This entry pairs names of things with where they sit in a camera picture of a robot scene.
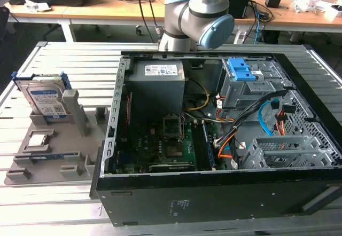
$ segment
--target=aluminum extrusion table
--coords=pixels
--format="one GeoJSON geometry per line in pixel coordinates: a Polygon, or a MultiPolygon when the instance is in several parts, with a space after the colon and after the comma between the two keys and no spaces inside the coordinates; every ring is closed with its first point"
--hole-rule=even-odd
{"type": "MultiPolygon", "coordinates": [[[[86,110],[110,107],[121,50],[156,50],[154,44],[46,43],[20,71],[68,74],[86,110]]],[[[313,51],[290,45],[225,45],[220,51],[284,53],[342,122],[342,80],[313,51]]],[[[30,125],[31,108],[13,83],[0,96],[0,235],[341,235],[342,199],[312,216],[191,224],[113,227],[102,204],[90,200],[91,182],[9,187],[3,184],[30,125]]]]}

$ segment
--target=yellow cable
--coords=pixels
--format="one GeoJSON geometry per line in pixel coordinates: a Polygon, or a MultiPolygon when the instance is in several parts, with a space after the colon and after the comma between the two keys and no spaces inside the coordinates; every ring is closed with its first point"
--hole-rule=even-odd
{"type": "Polygon", "coordinates": [[[189,112],[189,111],[197,111],[199,109],[203,109],[205,106],[208,105],[209,103],[209,97],[210,97],[210,94],[208,93],[208,91],[203,87],[201,86],[201,84],[199,84],[197,81],[195,81],[204,91],[205,91],[205,94],[207,96],[207,99],[205,100],[205,103],[199,107],[195,107],[195,108],[187,108],[187,109],[184,109],[184,111],[186,112],[189,112]]]}

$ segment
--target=blue cable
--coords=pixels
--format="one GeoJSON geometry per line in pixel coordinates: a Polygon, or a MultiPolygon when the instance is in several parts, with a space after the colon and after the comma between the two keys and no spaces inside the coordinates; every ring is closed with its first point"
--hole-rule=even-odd
{"type": "Polygon", "coordinates": [[[260,123],[262,129],[263,129],[269,136],[272,136],[271,131],[268,130],[268,128],[267,128],[265,122],[262,120],[262,116],[261,116],[262,109],[263,109],[263,107],[264,107],[265,105],[267,105],[267,104],[271,104],[271,102],[267,101],[267,102],[265,102],[264,104],[262,104],[262,105],[260,106],[259,111],[258,111],[258,120],[259,120],[259,123],[260,123]]]}
{"type": "Polygon", "coordinates": [[[256,36],[255,36],[254,44],[257,43],[257,38],[258,38],[258,35],[259,35],[259,26],[260,26],[259,12],[257,11],[256,14],[257,14],[257,17],[258,17],[258,24],[256,26],[256,36]]]}

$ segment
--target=wooden desk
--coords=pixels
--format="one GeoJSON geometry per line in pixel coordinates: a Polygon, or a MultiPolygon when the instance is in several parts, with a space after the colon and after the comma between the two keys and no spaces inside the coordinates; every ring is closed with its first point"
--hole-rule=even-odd
{"type": "MultiPolygon", "coordinates": [[[[265,5],[265,0],[255,0],[265,5]]],[[[153,0],[153,10],[159,25],[164,25],[164,0],[153,0]]],[[[268,30],[288,30],[293,32],[332,32],[342,33],[342,18],[333,22],[323,17],[324,12],[295,13],[289,8],[292,0],[282,0],[280,7],[271,9],[274,20],[267,23],[268,30]]],[[[83,7],[53,6],[52,11],[33,13],[23,6],[8,5],[11,12],[22,22],[59,23],[62,25],[67,42],[75,42],[73,24],[86,25],[143,25],[138,4],[118,0],[87,0],[83,7]]],[[[142,4],[146,23],[154,26],[149,3],[142,4]]],[[[251,9],[247,9],[245,19],[236,19],[237,34],[235,43],[241,43],[244,35],[254,23],[251,9]]]]}
{"type": "MultiPolygon", "coordinates": [[[[265,6],[265,0],[254,0],[258,4],[265,6]]],[[[335,3],[336,0],[323,0],[335,3]]],[[[304,12],[296,13],[290,8],[293,0],[281,0],[279,8],[270,8],[274,15],[274,20],[266,24],[265,29],[288,30],[297,32],[336,32],[342,33],[342,18],[335,18],[329,21],[324,18],[324,12],[317,10],[317,13],[304,12]]]]}

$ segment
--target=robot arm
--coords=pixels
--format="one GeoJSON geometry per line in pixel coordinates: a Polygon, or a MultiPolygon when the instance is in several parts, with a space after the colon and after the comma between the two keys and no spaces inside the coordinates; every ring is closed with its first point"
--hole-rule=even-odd
{"type": "Polygon", "coordinates": [[[228,7],[228,0],[165,0],[159,51],[190,51],[191,40],[207,49],[220,47],[235,25],[228,7]]]}

